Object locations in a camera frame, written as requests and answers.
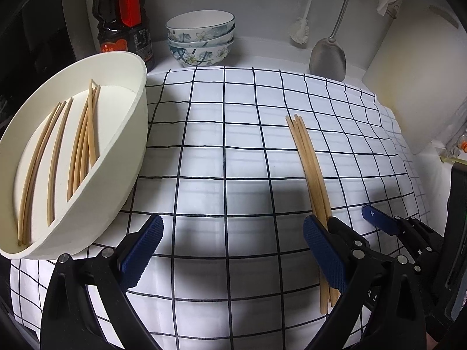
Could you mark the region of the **cream cutting board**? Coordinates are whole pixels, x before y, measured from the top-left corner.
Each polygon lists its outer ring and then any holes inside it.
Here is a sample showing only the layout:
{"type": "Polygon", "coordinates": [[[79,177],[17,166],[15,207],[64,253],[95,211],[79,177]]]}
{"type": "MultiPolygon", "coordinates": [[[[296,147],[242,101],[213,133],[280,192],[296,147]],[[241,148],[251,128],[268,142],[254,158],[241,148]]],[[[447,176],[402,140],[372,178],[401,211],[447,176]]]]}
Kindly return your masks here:
{"type": "Polygon", "coordinates": [[[394,113],[412,153],[420,153],[466,100],[466,30],[447,10],[407,0],[363,83],[394,113]]]}

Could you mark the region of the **middle floral bowl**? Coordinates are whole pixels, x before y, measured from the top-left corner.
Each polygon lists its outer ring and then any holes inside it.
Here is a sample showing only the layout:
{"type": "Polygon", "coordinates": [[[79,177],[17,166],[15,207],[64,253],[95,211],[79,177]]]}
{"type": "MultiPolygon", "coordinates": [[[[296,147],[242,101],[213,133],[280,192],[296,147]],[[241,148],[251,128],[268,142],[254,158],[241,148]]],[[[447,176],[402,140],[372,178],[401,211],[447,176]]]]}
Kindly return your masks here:
{"type": "Polygon", "coordinates": [[[175,40],[168,39],[167,42],[169,46],[180,47],[180,48],[209,48],[222,44],[229,43],[233,40],[235,31],[235,25],[229,30],[229,32],[224,33],[221,36],[213,36],[211,34],[206,34],[202,32],[196,35],[196,40],[194,41],[182,41],[178,42],[175,40]]]}

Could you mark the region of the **white dish brush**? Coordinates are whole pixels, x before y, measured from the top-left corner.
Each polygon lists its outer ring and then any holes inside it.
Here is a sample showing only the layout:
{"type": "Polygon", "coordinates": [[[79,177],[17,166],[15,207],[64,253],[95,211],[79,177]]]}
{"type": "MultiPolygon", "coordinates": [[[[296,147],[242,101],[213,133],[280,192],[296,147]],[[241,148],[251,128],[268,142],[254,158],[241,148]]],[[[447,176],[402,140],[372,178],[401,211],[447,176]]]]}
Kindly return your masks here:
{"type": "Polygon", "coordinates": [[[291,40],[301,46],[307,44],[309,40],[308,16],[313,0],[306,0],[305,8],[297,21],[289,29],[291,40]]]}

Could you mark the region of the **bottom floral bowl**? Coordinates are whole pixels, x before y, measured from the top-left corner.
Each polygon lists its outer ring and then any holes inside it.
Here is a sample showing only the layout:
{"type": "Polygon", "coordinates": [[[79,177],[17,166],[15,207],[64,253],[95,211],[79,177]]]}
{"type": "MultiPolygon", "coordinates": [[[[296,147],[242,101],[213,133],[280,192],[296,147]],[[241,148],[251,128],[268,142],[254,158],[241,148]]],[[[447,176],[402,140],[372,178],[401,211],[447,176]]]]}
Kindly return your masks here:
{"type": "Polygon", "coordinates": [[[169,51],[182,67],[208,67],[223,61],[230,53],[234,40],[215,46],[184,48],[169,41],[169,51]]]}

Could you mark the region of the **gas valve fitting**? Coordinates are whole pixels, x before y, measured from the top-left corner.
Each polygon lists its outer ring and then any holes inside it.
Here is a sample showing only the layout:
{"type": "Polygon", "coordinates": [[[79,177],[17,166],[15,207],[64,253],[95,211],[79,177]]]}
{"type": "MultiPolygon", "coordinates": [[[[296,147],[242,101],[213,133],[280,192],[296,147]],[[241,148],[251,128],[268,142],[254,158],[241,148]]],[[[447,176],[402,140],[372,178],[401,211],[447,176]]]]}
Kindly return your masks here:
{"type": "Polygon", "coordinates": [[[466,130],[456,134],[439,155],[441,162],[466,165],[466,130]]]}

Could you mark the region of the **top floral bowl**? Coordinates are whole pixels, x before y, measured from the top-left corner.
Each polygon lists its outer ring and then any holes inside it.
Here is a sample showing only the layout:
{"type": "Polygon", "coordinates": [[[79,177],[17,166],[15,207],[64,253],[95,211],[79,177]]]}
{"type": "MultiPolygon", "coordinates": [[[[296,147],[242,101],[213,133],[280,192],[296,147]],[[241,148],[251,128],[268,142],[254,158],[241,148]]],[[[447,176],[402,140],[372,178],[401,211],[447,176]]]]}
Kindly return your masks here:
{"type": "Polygon", "coordinates": [[[205,32],[221,36],[235,24],[235,16],[222,10],[197,10],[182,13],[169,19],[165,25],[167,37],[178,42],[194,41],[196,35],[205,32]]]}

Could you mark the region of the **floral bowl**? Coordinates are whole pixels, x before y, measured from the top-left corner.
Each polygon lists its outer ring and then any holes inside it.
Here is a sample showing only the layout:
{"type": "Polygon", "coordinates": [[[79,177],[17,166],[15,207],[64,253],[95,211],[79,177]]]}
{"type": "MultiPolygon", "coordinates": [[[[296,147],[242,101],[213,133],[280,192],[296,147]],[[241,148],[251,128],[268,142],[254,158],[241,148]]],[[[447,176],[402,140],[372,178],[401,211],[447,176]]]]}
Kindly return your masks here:
{"type": "Polygon", "coordinates": [[[233,40],[235,31],[235,25],[229,30],[229,32],[224,33],[221,36],[213,36],[211,34],[206,34],[202,32],[196,35],[196,40],[194,41],[182,41],[178,42],[175,40],[168,39],[167,42],[169,46],[180,47],[180,48],[209,48],[222,44],[229,43],[233,40]]]}
{"type": "Polygon", "coordinates": [[[221,36],[235,24],[235,16],[222,10],[197,10],[182,13],[169,19],[165,25],[167,37],[178,42],[194,41],[196,35],[205,32],[221,36]]]}
{"type": "Polygon", "coordinates": [[[230,53],[234,40],[215,46],[184,48],[169,41],[169,51],[182,67],[208,67],[223,61],[230,53]]]}

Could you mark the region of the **cream oval tray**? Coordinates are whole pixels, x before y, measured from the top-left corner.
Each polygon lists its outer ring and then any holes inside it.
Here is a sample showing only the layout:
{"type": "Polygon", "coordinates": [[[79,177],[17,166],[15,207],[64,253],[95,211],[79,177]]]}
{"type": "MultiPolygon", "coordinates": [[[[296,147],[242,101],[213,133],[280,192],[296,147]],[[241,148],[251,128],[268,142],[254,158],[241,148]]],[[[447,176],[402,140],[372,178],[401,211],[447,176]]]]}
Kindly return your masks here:
{"type": "Polygon", "coordinates": [[[34,91],[1,138],[1,254],[77,254],[125,203],[147,144],[147,68],[130,52],[82,59],[34,91]]]}

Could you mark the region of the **dark soy sauce bottle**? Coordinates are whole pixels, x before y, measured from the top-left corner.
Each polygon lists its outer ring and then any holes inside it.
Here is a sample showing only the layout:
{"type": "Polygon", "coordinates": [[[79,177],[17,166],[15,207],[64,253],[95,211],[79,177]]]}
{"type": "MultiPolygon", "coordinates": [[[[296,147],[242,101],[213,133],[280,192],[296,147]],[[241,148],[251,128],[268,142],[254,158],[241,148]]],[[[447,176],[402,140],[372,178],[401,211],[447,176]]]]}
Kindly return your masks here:
{"type": "Polygon", "coordinates": [[[101,52],[129,51],[151,71],[155,66],[146,0],[93,0],[101,52]]]}

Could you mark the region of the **steel spatula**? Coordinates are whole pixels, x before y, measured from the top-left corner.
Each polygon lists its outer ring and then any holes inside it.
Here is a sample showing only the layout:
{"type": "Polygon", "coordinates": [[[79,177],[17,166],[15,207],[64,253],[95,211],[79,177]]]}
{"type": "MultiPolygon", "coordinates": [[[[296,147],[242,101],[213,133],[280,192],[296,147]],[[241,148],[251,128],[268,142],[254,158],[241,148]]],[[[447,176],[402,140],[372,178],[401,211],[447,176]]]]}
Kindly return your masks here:
{"type": "Polygon", "coordinates": [[[337,33],[346,13],[349,0],[344,0],[339,11],[337,22],[329,37],[319,40],[309,60],[311,74],[335,81],[343,81],[346,77],[347,61],[344,49],[337,43],[337,33]]]}

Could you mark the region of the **white black grid cloth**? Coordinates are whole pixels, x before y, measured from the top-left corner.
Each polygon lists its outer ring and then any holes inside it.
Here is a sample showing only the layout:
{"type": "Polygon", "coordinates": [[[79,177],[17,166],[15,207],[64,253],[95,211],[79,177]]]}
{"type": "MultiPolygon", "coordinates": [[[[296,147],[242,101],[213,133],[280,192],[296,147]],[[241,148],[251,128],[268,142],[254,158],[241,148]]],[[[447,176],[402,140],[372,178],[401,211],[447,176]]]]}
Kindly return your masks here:
{"type": "MultiPolygon", "coordinates": [[[[163,349],[303,349],[324,324],[319,268],[303,236],[312,212],[286,116],[299,115],[332,215],[371,249],[401,242],[364,220],[373,205],[425,220],[412,152],[375,94],[303,73],[200,67],[147,74],[147,144],[128,197],[73,262],[117,248],[157,214],[163,236],[127,298],[163,349]]],[[[10,266],[13,320],[45,336],[58,258],[10,266]]],[[[97,286],[85,295],[103,346],[123,347],[97,286]]]]}

